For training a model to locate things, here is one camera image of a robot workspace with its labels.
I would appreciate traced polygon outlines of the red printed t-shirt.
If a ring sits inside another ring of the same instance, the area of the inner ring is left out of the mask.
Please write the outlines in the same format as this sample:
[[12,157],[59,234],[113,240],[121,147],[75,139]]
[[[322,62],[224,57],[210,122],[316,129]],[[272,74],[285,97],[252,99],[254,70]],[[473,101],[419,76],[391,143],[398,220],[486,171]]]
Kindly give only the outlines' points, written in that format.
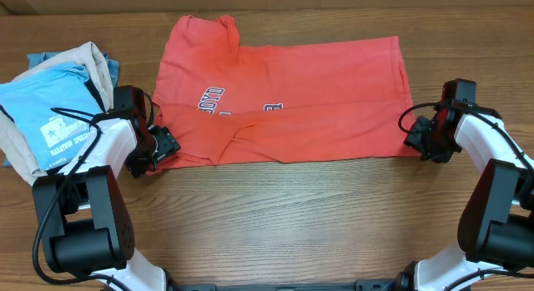
[[234,18],[181,17],[156,79],[156,121],[180,150],[162,169],[410,157],[406,66],[395,37],[244,46]]

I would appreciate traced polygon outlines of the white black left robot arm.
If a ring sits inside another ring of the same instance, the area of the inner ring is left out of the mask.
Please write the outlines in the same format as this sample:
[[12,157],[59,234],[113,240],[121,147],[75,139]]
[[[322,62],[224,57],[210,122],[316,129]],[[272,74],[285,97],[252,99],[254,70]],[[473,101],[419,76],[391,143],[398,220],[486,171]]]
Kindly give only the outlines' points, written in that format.
[[135,247],[134,228],[117,177],[157,170],[180,146],[154,124],[151,97],[134,86],[117,87],[103,113],[54,108],[90,127],[88,141],[59,171],[38,178],[33,201],[38,218],[32,260],[53,285],[98,280],[112,290],[176,290],[169,272]]

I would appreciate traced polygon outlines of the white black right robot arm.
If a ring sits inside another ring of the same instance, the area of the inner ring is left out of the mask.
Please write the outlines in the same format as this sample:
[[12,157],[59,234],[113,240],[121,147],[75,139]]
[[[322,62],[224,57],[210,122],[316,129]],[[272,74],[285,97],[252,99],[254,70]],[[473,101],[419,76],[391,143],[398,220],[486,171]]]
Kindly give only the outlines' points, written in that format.
[[501,115],[476,104],[476,83],[457,78],[406,130],[404,144],[421,160],[446,163],[466,152],[480,177],[458,223],[456,241],[431,258],[410,263],[388,290],[468,290],[491,276],[533,277],[533,160],[506,131]]

